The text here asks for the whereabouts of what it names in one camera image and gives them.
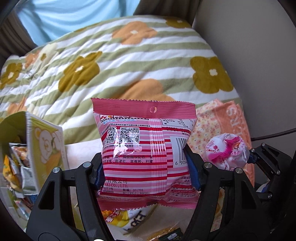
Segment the white yellow chip bag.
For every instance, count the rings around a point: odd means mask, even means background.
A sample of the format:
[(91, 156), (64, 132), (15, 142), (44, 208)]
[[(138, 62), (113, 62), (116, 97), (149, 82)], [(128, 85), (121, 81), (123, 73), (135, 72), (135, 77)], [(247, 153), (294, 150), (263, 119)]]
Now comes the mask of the white yellow chip bag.
[(158, 204), (129, 210), (102, 211), (105, 222), (116, 226), (123, 235), (134, 232), (157, 209)]

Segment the light blue window cloth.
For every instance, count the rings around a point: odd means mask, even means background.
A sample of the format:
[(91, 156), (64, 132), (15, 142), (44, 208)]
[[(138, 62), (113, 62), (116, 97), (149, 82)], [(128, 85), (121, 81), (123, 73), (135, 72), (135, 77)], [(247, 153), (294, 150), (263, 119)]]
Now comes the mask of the light blue window cloth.
[(131, 16), (138, 4), (138, 0), (39, 0), (20, 1), (15, 10), (32, 41), (40, 46), (100, 21)]

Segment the pink white candy bag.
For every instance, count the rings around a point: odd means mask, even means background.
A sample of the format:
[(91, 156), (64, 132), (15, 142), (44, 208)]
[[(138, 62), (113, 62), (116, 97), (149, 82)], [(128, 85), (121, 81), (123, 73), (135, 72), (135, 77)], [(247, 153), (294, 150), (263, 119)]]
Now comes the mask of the pink white candy bag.
[(203, 159), (217, 168), (233, 171), (244, 168), (249, 158), (249, 149), (244, 140), (232, 133), (223, 133), (210, 139), (205, 146)]

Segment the green beef cracker pack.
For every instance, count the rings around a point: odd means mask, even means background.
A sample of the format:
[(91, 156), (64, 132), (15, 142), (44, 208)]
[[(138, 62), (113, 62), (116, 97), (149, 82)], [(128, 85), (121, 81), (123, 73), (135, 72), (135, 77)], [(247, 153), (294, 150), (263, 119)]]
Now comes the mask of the green beef cracker pack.
[(148, 241), (172, 241), (181, 240), (184, 236), (180, 228), (165, 228), (150, 235)]

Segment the floral striped quilt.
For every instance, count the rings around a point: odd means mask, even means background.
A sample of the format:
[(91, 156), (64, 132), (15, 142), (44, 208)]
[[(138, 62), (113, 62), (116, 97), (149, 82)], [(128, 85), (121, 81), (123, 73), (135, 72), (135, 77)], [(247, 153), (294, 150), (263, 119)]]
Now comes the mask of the floral striped quilt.
[(239, 102), (211, 47), (172, 17), (96, 23), (12, 55), (1, 69), (1, 119), (26, 110), (62, 127), (66, 144), (99, 138), (93, 97)]

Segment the orange floral towel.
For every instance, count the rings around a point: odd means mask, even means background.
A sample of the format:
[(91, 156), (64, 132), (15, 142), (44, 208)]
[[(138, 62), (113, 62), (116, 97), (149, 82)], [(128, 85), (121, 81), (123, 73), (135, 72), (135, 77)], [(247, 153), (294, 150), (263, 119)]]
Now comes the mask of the orange floral towel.
[[(249, 129), (243, 110), (234, 101), (222, 103), (218, 99), (196, 109), (197, 123), (189, 137), (188, 145), (194, 153), (200, 154), (205, 162), (211, 162), (222, 170), (233, 171), (240, 167), (252, 185), (255, 182), (254, 165), (247, 163), (247, 150), (251, 149)], [(228, 157), (208, 158), (211, 151), (224, 152), (226, 140), (238, 139), (232, 144)]]

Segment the brown curtain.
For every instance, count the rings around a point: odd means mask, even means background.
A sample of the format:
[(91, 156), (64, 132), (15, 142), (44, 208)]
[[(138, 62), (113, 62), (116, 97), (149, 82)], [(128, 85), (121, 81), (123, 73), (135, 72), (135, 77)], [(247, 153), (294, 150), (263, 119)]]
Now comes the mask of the brown curtain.
[(199, 0), (140, 0), (133, 15), (171, 16), (193, 24)]
[(36, 47), (16, 11), (12, 10), (1, 24), (1, 66), (11, 55), (24, 56)]

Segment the pink striped snack bag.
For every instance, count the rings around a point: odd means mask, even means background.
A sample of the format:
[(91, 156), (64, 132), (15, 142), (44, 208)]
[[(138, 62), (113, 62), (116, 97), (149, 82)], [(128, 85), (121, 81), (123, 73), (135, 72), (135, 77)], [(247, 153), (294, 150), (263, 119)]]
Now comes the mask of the pink striped snack bag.
[(184, 147), (196, 125), (195, 105), (105, 98), (93, 98), (92, 104), (105, 176), (97, 192), (99, 207), (193, 209), (199, 194)]

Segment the left brown curtain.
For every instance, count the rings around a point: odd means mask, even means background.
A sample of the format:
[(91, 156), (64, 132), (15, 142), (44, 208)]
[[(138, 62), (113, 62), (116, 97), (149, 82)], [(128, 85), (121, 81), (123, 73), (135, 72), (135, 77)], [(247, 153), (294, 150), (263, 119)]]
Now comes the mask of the left brown curtain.
[(12, 10), (1, 24), (1, 66), (11, 55), (24, 56), (36, 47), (16, 11)]

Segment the yellow-green cardboard box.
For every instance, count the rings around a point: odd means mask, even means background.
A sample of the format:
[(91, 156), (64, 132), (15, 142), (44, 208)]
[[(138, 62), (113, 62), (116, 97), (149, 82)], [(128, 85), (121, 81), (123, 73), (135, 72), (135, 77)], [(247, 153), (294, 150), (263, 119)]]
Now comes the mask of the yellow-green cardboard box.
[(8, 166), (3, 174), (23, 195), (37, 195), (55, 167), (68, 169), (63, 130), (27, 111), (1, 122)]

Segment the right brown curtain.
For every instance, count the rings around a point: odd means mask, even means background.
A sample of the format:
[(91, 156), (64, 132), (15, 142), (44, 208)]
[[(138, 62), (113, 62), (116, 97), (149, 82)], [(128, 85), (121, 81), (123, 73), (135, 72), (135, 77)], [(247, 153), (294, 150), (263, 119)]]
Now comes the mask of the right brown curtain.
[(199, 0), (140, 0), (133, 15), (171, 16), (193, 24)]

